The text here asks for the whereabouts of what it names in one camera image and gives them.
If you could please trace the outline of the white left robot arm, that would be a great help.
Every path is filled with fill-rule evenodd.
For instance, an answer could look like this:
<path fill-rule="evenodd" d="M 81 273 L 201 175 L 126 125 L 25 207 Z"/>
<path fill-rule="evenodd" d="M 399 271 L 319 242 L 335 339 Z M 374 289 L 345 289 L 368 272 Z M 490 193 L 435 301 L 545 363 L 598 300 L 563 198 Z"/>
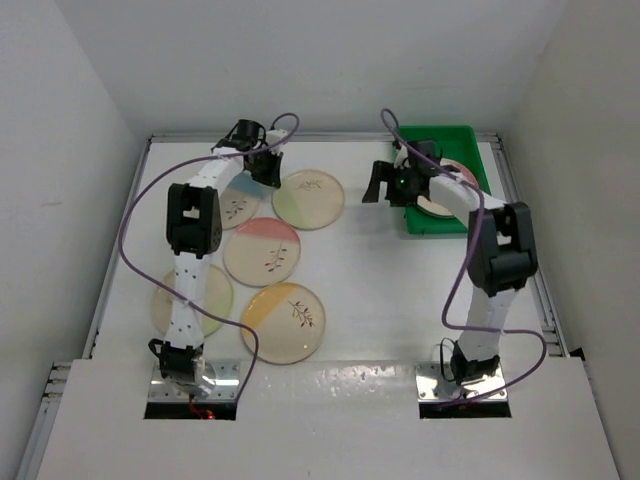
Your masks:
<path fill-rule="evenodd" d="M 169 187 L 166 238 L 174 254 L 172 307 L 166 334 L 149 342 L 163 379 L 194 397 L 204 386 L 202 304 L 213 254 L 222 239 L 220 195 L 241 174 L 280 185 L 280 146 L 290 132 L 240 120 L 211 149 L 212 158 L 185 183 Z"/>

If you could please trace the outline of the blue and cream plate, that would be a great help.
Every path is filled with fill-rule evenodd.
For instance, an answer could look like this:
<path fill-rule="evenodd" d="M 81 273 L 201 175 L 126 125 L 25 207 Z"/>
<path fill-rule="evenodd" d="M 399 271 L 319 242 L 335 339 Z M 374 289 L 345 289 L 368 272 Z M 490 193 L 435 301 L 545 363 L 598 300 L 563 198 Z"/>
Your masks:
<path fill-rule="evenodd" d="M 261 203 L 261 186 L 248 174 L 236 176 L 220 196 L 221 222 L 231 230 L 250 220 Z"/>

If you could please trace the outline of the green and cream plate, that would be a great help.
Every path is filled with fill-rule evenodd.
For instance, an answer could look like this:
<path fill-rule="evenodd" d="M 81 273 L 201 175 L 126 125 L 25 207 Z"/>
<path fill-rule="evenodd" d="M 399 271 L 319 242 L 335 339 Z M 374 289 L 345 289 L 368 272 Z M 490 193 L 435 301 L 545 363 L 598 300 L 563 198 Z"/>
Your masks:
<path fill-rule="evenodd" d="M 209 313 L 227 318 L 231 312 L 234 299 L 232 283 L 227 274 L 215 265 L 209 267 L 204 304 L 202 307 Z M 151 302 L 151 319 L 156 329 L 166 334 L 172 311 L 173 296 L 157 287 Z"/>
<path fill-rule="evenodd" d="M 345 192 L 331 174 L 316 169 L 294 172 L 272 194 L 276 215 L 301 230 L 318 230 L 336 221 L 345 206 Z"/>

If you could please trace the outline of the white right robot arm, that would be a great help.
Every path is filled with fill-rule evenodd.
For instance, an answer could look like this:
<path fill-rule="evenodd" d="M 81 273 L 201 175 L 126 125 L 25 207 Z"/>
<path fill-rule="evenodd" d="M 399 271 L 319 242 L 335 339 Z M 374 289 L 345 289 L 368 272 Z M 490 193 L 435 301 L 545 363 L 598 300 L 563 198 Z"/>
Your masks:
<path fill-rule="evenodd" d="M 538 270 L 531 211 L 523 202 L 507 203 L 445 165 L 434 141 L 393 143 L 393 161 L 374 162 L 363 202 L 385 198 L 393 207 L 417 205 L 424 198 L 447 209 L 468 231 L 466 256 L 455 279 L 473 285 L 471 305 L 453 344 L 449 367 L 458 385 L 493 374 L 499 343 L 516 294 Z"/>

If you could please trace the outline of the yellow and cream plate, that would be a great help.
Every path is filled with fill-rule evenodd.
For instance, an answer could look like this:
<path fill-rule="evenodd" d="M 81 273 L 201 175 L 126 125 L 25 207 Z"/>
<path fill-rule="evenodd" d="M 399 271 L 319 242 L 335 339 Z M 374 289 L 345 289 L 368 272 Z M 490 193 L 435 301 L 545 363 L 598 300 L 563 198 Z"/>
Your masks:
<path fill-rule="evenodd" d="M 290 365 L 305 360 L 321 345 L 327 316 L 320 298 L 307 287 L 281 282 L 259 290 L 248 302 L 241 324 L 245 345 L 258 358 L 275 365 Z"/>

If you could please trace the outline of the small pink and cream plate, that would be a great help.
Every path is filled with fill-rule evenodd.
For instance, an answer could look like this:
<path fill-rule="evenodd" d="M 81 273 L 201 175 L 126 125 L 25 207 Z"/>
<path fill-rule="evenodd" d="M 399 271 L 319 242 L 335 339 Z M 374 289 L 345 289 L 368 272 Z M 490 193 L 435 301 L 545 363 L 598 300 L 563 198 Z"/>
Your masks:
<path fill-rule="evenodd" d="M 454 170 L 458 173 L 460 173 L 464 179 L 466 181 L 468 181 L 469 183 L 475 185 L 476 187 L 479 186 L 479 183 L 476 179 L 476 177 L 473 175 L 473 173 L 466 167 L 464 166 L 462 163 L 457 162 L 455 160 L 452 159 L 448 159 L 448 158 L 443 158 L 441 160 L 441 165 L 442 166 L 451 166 L 454 168 Z M 454 215 L 445 207 L 436 204 L 428 199 L 426 199 L 423 196 L 420 196 L 418 198 L 417 201 L 417 209 L 424 214 L 436 217 L 436 218 L 446 218 L 446 219 L 450 219 L 453 218 Z"/>

